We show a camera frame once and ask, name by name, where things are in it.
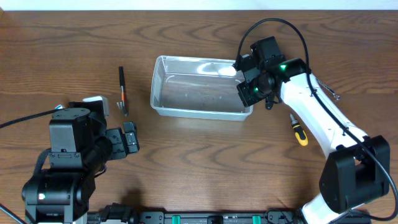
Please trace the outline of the stubby yellow black screwdriver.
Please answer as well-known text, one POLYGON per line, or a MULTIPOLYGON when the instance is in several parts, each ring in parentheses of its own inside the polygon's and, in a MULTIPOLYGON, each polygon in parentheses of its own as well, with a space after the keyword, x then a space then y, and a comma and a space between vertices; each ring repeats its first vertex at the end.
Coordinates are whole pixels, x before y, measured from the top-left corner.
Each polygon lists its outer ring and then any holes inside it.
POLYGON ((308 137, 303 130, 302 126, 300 125, 299 121, 295 119, 294 115, 292 113, 289 114, 289 118, 291 121, 291 126, 294 131, 295 137, 298 141, 298 143, 301 146, 307 146, 308 145, 308 137))

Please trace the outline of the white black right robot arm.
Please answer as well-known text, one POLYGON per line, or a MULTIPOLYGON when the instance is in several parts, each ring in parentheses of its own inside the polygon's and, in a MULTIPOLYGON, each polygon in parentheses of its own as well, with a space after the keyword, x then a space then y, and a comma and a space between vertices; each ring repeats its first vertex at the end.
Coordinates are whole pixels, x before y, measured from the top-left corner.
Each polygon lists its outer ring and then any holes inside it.
POLYGON ((289 106, 326 157, 320 194, 302 207, 303 222, 332 223, 396 190, 389 144, 382 136, 369 137, 337 108, 320 88, 308 58, 287 60, 274 37, 250 48, 251 54, 238 55, 233 65, 245 78, 237 85, 243 105, 264 100, 267 109, 277 103, 289 106))

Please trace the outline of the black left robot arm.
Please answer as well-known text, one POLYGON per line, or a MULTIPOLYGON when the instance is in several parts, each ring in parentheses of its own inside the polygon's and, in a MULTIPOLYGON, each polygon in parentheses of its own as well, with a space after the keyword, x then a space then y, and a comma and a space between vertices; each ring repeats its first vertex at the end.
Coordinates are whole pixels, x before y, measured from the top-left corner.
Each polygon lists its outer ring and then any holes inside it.
POLYGON ((53 113, 51 147, 22 189, 27 223, 84 222, 106 163, 139 151, 136 124, 109 129, 107 107, 104 100, 71 102, 53 113))

